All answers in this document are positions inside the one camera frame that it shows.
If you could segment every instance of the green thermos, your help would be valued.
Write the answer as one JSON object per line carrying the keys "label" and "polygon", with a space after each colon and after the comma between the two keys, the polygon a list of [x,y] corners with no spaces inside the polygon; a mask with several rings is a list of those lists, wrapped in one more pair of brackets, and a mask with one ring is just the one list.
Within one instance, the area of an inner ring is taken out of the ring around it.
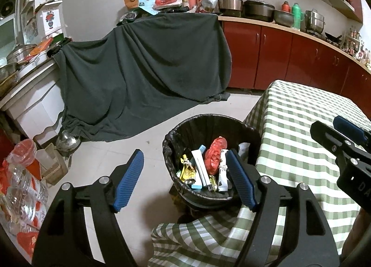
{"label": "green thermos", "polygon": [[304,14],[297,3],[292,6],[291,13],[294,15],[294,25],[292,27],[300,30],[300,22],[304,20]]}

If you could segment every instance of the metal screw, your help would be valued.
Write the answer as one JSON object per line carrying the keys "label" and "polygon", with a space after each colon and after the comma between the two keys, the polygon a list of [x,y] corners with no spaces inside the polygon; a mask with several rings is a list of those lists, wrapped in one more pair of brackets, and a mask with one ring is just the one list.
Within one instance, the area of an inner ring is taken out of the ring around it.
{"label": "metal screw", "polygon": [[309,186],[308,186],[307,184],[303,183],[303,182],[302,182],[301,184],[299,184],[299,186],[300,186],[301,189],[303,189],[303,190],[305,190],[305,191],[306,191],[307,189],[309,189]]}
{"label": "metal screw", "polygon": [[358,164],[358,161],[355,160],[354,158],[351,158],[350,159],[350,162],[353,163],[355,166]]}
{"label": "metal screw", "polygon": [[268,176],[263,176],[260,178],[262,183],[268,184],[271,182],[270,178]]}
{"label": "metal screw", "polygon": [[103,176],[99,178],[99,183],[106,184],[109,181],[109,178],[107,176]]}
{"label": "metal screw", "polygon": [[71,185],[68,182],[62,184],[62,190],[64,191],[68,191],[70,187]]}

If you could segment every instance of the flower vase decal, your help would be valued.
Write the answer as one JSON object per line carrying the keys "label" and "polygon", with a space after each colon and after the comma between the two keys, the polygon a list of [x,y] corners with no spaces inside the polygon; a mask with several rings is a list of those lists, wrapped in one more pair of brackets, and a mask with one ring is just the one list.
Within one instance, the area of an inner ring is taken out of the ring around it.
{"label": "flower vase decal", "polygon": [[49,29],[53,28],[54,13],[52,11],[46,13],[45,21],[49,25]]}

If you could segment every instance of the checkered fabric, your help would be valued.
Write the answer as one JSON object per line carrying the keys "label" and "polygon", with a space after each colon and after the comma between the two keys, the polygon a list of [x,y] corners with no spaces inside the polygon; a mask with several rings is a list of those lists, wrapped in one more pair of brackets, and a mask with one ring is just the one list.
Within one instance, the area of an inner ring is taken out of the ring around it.
{"label": "checkered fabric", "polygon": [[[310,186],[332,230],[338,252],[350,232],[359,206],[336,181],[335,156],[310,137],[315,121],[332,126],[341,115],[365,129],[371,123],[349,99],[320,89],[283,81],[273,82],[263,93],[245,123],[257,128],[262,145],[256,168],[278,184]],[[188,224],[160,224],[151,234],[154,255],[148,266],[233,266],[254,219],[248,208],[218,211]],[[285,224],[281,208],[271,248],[278,254]]]}

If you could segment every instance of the black plastic bag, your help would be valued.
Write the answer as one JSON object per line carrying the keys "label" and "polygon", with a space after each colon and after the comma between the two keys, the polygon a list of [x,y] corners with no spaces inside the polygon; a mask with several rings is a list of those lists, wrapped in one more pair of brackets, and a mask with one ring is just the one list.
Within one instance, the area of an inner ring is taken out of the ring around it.
{"label": "black plastic bag", "polygon": [[234,188],[227,192],[192,190],[176,174],[182,168],[180,158],[183,154],[190,159],[191,151],[197,150],[201,145],[208,149],[213,140],[219,136],[227,140],[228,149],[238,150],[240,143],[250,143],[248,163],[255,165],[261,144],[258,131],[228,116],[219,114],[193,116],[171,130],[163,141],[165,164],[174,186],[187,204],[194,209],[216,210],[239,201]]}

